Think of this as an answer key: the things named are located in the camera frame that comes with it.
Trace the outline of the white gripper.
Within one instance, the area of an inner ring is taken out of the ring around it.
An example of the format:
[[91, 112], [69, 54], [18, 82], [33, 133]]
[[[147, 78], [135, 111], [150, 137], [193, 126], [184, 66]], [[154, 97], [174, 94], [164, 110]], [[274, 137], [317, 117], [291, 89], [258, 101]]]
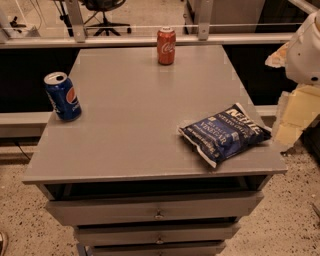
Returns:
[[281, 94], [272, 126], [272, 141], [285, 152], [320, 115], [320, 10], [310, 14], [265, 64], [285, 67], [286, 76], [299, 83], [292, 92]]

